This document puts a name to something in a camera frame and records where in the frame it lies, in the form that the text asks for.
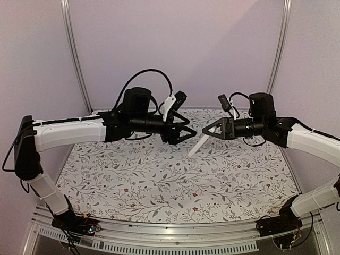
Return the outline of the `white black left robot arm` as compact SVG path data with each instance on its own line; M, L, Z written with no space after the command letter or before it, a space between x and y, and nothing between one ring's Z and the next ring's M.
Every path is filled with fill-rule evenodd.
M179 91L170 95L162 107L161 114L149 111L151 91L134 87L124 93L122 103L109 111L85 117L51 121L33 121L25 116L9 149L14 153L16 176L26 181L51 209L58 221L68 231L79 226L79 219L67 198L58 190L52 179L44 173L40 164L40 152L65 145L84 142L113 142L129 138L134 132L160 134L161 140L177 145L196 136L189 128L190 121L177 110L186 100Z

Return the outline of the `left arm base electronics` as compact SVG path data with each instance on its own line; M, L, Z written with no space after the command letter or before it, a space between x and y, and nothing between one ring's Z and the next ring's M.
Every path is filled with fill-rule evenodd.
M66 212L56 215L49 206L48 209L53 217L52 226L64 231L72 240L79 242L82 236L94 236L101 230L99 221L91 218L91 214L77 215L66 197L68 209Z

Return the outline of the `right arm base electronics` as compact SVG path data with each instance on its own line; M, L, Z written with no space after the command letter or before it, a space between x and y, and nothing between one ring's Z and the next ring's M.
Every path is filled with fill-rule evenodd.
M302 221L299 216L295 216L291 210L292 202L298 197L295 195L289 198L279 210L278 216L262 216L256 223L256 229L260 236L269 236L288 231L300 230ZM296 234L279 236L273 239L274 245L285 250L292 248L296 240Z

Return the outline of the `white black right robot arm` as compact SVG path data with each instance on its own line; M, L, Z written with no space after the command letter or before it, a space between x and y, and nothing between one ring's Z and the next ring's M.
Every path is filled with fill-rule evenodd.
M306 126L295 117L278 117L273 96L268 93L253 93L248 96L249 117L235 119L223 117L204 127L205 135L221 140L262 136L266 141L282 148L306 152L339 166L339 138ZM314 190L289 200L279 211L275 227L287 231L296 217L339 202L339 177Z

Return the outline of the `white red remote control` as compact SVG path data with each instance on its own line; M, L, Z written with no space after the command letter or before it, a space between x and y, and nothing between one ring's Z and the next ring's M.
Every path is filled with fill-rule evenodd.
M189 151L187 156L191 158L203 145L204 143L209 139L209 136L204 134L202 138L194 145L194 147Z

